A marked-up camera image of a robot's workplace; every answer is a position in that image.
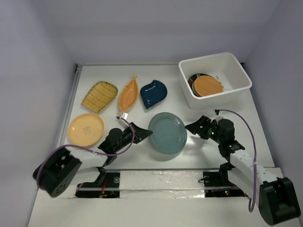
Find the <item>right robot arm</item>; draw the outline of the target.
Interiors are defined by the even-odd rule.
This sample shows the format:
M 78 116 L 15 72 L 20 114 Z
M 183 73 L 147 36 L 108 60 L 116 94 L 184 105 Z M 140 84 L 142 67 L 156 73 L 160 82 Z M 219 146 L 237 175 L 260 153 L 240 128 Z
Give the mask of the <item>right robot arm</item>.
M 217 181 L 222 185 L 233 184 L 249 197 L 249 211 L 258 208 L 263 220 L 270 226 L 298 218 L 301 209 L 293 182 L 280 178 L 256 162 L 256 157 L 248 154 L 235 139 L 235 128 L 228 119 L 212 120 L 202 116 L 185 128 L 194 135 L 218 144 L 218 149 L 226 163 L 222 164 Z

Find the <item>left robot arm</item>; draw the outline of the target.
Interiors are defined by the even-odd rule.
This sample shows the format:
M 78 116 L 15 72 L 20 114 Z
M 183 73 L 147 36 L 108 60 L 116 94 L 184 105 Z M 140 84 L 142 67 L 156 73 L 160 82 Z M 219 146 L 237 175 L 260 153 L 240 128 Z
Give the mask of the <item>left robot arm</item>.
M 84 185 L 101 187 L 106 178 L 105 167 L 133 144 L 142 142 L 152 134 L 151 130 L 127 122 L 123 130 L 112 128 L 97 151 L 80 147 L 80 150 L 90 153 L 87 158 L 73 154 L 69 150 L 72 144 L 62 145 L 51 152 L 36 168 L 32 177 L 38 188 L 52 198 L 63 194 L 71 185 L 78 188 Z

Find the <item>orange woven round plate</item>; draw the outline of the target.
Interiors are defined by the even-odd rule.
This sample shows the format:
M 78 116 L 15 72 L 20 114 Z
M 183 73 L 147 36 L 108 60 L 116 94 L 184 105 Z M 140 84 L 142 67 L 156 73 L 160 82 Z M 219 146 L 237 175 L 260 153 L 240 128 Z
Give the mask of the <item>orange woven round plate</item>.
M 193 88 L 200 97 L 223 92 L 222 84 L 217 79 L 207 75 L 198 77 L 193 83 Z

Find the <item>striped rim round plate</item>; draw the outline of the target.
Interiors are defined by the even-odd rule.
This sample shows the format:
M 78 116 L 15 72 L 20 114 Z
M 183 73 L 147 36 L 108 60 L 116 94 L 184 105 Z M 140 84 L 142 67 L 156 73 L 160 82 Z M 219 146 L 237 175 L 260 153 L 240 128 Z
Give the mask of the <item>striped rim round plate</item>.
M 201 74 L 201 73 L 198 73 L 198 74 L 194 74 L 192 75 L 188 80 L 188 84 L 190 86 L 190 88 L 192 89 L 193 93 L 195 94 L 195 96 L 197 97 L 200 97 L 200 95 L 196 92 L 195 88 L 194 88 L 194 82 L 195 80 L 200 77 L 200 76 L 209 76 L 208 74 Z

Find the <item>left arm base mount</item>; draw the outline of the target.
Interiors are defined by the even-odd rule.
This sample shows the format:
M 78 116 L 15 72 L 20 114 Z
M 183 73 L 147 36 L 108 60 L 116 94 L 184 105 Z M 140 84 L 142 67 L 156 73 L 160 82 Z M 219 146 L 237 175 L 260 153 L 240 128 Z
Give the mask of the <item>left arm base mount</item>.
M 75 196 L 77 198 L 111 199 L 120 197 L 120 171 L 106 171 L 98 168 L 100 174 L 93 182 L 77 185 Z

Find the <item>teal round ceramic plate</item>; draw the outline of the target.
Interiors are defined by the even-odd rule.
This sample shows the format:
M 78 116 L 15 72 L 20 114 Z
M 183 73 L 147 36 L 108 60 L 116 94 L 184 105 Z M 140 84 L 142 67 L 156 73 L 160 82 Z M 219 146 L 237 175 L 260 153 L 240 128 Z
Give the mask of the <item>teal round ceramic plate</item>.
M 150 141 L 162 154 L 175 155 L 187 142 L 187 130 L 182 120 L 168 112 L 158 113 L 149 122 Z

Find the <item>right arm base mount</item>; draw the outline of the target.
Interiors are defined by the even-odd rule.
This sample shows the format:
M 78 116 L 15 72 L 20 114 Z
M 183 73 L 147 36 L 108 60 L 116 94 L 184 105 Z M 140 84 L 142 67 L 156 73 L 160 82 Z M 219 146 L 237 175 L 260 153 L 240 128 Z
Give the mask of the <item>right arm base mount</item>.
M 221 164 L 219 170 L 203 172 L 198 182 L 204 185 L 206 198 L 247 197 L 236 185 L 228 180 L 228 171 L 234 168 L 229 163 Z

